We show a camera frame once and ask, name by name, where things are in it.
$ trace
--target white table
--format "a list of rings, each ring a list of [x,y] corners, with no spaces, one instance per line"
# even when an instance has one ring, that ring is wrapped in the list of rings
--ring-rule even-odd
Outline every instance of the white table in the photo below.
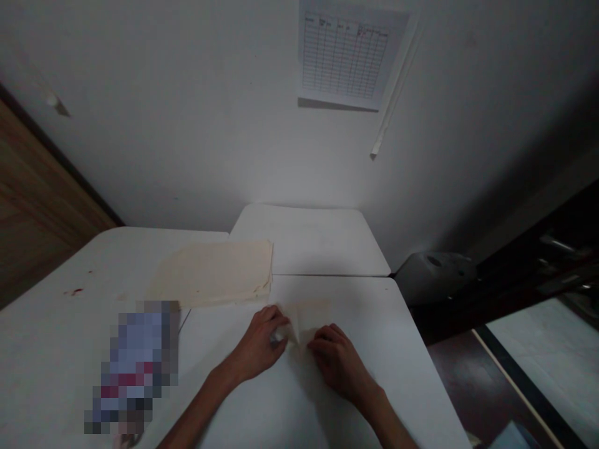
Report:
[[[230,239],[273,242],[273,274],[386,277],[391,273],[357,210],[251,204],[241,212]]]
[[[270,303],[286,308],[311,300],[329,304],[311,311],[311,325],[334,321],[347,333],[421,448],[470,448],[392,279],[274,277]],[[192,309],[180,334],[179,386],[155,403],[140,448],[156,446],[262,307]],[[368,423],[326,388],[309,352],[302,362],[297,357],[288,348],[270,370],[237,388],[212,420],[202,447],[379,447]]]
[[[110,447],[110,439],[101,436],[64,434],[87,365],[108,346],[119,313],[135,311],[162,259],[190,243],[227,238],[227,233],[112,229],[2,310],[0,447]],[[182,312],[183,321],[187,311]]]
[[[103,436],[66,433],[86,369],[107,346],[118,314],[134,311],[135,301],[144,298],[161,260],[190,243],[226,238],[226,233],[113,229],[1,311],[0,447],[110,447]],[[313,317],[333,319],[349,334],[423,448],[469,447],[393,280],[275,276],[270,302],[286,306],[306,299],[330,302],[330,310]],[[154,419],[140,447],[156,446],[260,307],[229,305],[189,314],[180,333],[180,385],[154,401]],[[362,439],[356,440],[361,447],[376,447],[361,417],[324,388],[313,366],[300,369],[293,357],[285,354],[225,401],[207,431],[206,447],[261,442],[322,447],[344,444],[352,435]],[[340,423],[347,423],[342,432],[336,430]]]

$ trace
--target printed table grid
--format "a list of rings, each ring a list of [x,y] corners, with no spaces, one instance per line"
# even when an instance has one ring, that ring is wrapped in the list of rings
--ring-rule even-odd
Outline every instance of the printed table grid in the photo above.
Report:
[[[384,28],[307,12],[302,86],[371,99],[388,38]]]

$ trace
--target wooden cabinet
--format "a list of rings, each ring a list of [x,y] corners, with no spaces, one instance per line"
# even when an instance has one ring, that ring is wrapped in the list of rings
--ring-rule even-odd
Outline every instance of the wooden cabinet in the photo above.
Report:
[[[0,102],[0,308],[115,226]]]

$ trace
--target beige paper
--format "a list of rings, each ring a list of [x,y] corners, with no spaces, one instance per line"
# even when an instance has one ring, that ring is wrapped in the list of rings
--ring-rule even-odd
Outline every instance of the beige paper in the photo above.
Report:
[[[272,259],[268,240],[193,244],[162,261],[147,299],[186,308],[263,297],[270,293]]]

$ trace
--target poster on wall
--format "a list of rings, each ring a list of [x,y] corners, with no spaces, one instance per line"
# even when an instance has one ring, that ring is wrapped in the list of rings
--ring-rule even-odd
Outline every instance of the poster on wall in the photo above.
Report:
[[[409,12],[299,2],[298,96],[379,110]]]

